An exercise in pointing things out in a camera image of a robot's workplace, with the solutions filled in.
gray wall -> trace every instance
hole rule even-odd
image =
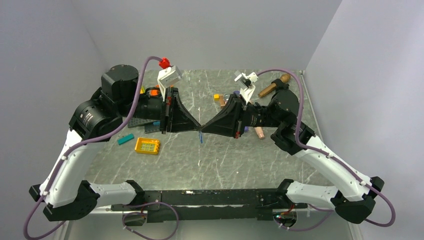
[[[344,0],[306,68],[327,144],[385,180],[392,227],[360,225],[365,239],[423,239],[424,2]],[[381,198],[370,218],[390,212]]]
[[[44,181],[78,104],[100,85],[100,60],[72,3],[6,0],[0,5],[0,235],[23,239],[33,207],[29,187]],[[49,230],[38,212],[33,236]]]
[[[305,69],[341,0],[72,0],[109,65]]]

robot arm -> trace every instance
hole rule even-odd
[[[89,101],[76,109],[70,120],[70,129],[62,153],[75,143],[110,133],[122,123],[133,101],[138,71],[132,66],[118,65],[103,74],[101,88]],[[384,182],[369,178],[355,171],[364,182],[358,182],[346,169],[325,155],[304,149],[295,142],[295,126],[299,102],[288,85],[279,89],[267,106],[249,103],[256,74],[246,76],[242,73],[235,81],[240,85],[240,95],[231,94],[225,107],[208,123],[200,125],[187,111],[180,100],[178,89],[170,87],[181,78],[178,68],[170,66],[158,75],[160,96],[150,96],[148,91],[140,95],[134,117],[160,121],[160,130],[179,133],[202,131],[239,138],[245,126],[277,128],[271,139],[283,151],[297,156],[309,163],[328,178],[334,186],[314,186],[285,179],[276,191],[279,201],[287,203],[308,203],[318,207],[334,209],[341,217],[352,223],[362,222],[375,205],[373,192],[364,187],[372,185],[379,191]],[[331,152],[318,136],[304,123],[300,126],[300,141],[316,148]],[[59,170],[50,192],[44,198],[47,203],[43,213],[49,221],[77,220],[86,216],[94,208],[124,204],[144,203],[144,191],[134,181],[121,184],[94,184],[84,176],[105,142],[90,143],[74,150]],[[34,200],[45,193],[47,181],[30,188]]]

yellow block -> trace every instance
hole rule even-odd
[[[139,137],[135,144],[135,152],[139,154],[157,155],[159,153],[160,146],[161,141],[158,139]]]

teal block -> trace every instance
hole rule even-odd
[[[122,145],[122,144],[124,144],[124,143],[126,143],[130,140],[133,140],[133,139],[134,139],[134,134],[131,133],[129,135],[126,135],[126,136],[118,139],[117,142],[118,142],[119,145]]]

small toy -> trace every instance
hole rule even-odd
[[[153,90],[151,90],[150,91],[150,96],[157,96],[157,95],[159,95],[161,93],[161,91],[160,90],[156,90],[156,89],[153,89]]]
[[[134,134],[131,133],[129,135],[126,135],[126,136],[118,139],[117,142],[118,142],[119,145],[122,145],[122,144],[124,144],[124,143],[126,143],[128,141],[133,140],[133,139],[134,139]]]
[[[265,138],[264,130],[262,129],[261,126],[254,127],[254,130],[255,130],[255,132],[257,134],[257,137],[259,139],[264,139]]]
[[[225,106],[225,104],[226,104],[226,102],[225,102],[225,100],[224,100],[224,95],[222,95],[222,94],[214,94],[213,95],[213,100],[215,100],[215,101],[219,101],[219,106],[223,109],[224,108],[224,106]]]
[[[157,155],[159,153],[160,146],[161,141],[158,139],[139,137],[135,144],[135,152],[138,154]]]

